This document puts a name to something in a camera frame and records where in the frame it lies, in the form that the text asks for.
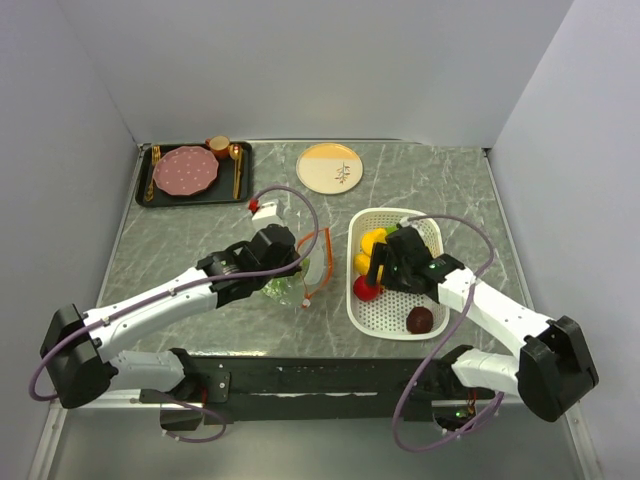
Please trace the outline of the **clear orange zip bag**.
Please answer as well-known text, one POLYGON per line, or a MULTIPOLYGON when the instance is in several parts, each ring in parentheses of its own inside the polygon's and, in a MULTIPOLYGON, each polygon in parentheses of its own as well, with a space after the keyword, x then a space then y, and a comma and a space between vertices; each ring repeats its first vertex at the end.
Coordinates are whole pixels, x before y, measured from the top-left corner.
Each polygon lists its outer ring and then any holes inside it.
MULTIPOLYGON (((318 232, 318 238, 314 248, 309 256, 305 258, 309 263, 308 270, 304 276, 304 299, 301 304, 291 306, 308 308, 311 305, 312 297, 327 285, 333 273, 333 252, 330 230, 328 227, 325 227, 321 228, 318 232)), ((299 238, 296 247, 299 254, 306 251, 312 238, 313 233, 309 233, 304 237, 299 238)))

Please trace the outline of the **green toy grapes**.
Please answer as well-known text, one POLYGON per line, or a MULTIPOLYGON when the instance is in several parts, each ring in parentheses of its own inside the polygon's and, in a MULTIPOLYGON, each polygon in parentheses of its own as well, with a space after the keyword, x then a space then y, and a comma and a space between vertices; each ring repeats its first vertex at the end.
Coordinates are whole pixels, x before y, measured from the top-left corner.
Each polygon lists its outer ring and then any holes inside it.
POLYGON ((272 279, 262 289, 262 293, 282 305, 301 304, 305 295, 304 276, 308 263, 307 259, 303 260, 300 270, 292 276, 272 279))

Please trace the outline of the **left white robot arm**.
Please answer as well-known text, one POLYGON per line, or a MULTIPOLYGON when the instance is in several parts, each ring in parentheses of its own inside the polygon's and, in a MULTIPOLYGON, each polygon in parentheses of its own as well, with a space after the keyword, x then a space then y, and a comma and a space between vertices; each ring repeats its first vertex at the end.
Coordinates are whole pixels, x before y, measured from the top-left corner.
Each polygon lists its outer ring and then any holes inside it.
POLYGON ((271 224, 130 299, 86 312, 73 304, 59 308, 40 348, 55 398, 67 409, 127 388, 191 399, 199 378, 184 351, 153 354, 131 346, 177 321, 244 300, 274 278, 294 275, 300 261, 292 232, 271 224))

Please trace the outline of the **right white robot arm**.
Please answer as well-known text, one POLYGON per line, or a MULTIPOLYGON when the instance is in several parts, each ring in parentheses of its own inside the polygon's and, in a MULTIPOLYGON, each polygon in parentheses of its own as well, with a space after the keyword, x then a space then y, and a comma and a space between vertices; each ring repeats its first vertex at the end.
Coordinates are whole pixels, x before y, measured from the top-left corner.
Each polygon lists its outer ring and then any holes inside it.
POLYGON ((537 417, 554 422, 599 383, 580 325, 539 314, 478 279, 448 254, 432 256, 418 231, 401 227, 376 241, 366 282, 424 295, 470 319, 503 344, 505 355, 462 346, 444 357, 439 390, 460 398, 470 388, 519 397, 537 417))

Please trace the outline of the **red toy fruit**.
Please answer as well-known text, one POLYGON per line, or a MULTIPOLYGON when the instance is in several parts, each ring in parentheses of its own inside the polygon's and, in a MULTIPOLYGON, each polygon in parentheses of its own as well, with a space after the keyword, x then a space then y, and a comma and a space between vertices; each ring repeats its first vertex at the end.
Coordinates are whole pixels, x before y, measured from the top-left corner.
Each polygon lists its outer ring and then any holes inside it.
POLYGON ((369 302, 376 299, 380 294, 380 288, 377 284, 373 286, 366 282, 365 276, 359 276, 352 286, 353 294, 362 302, 369 302))

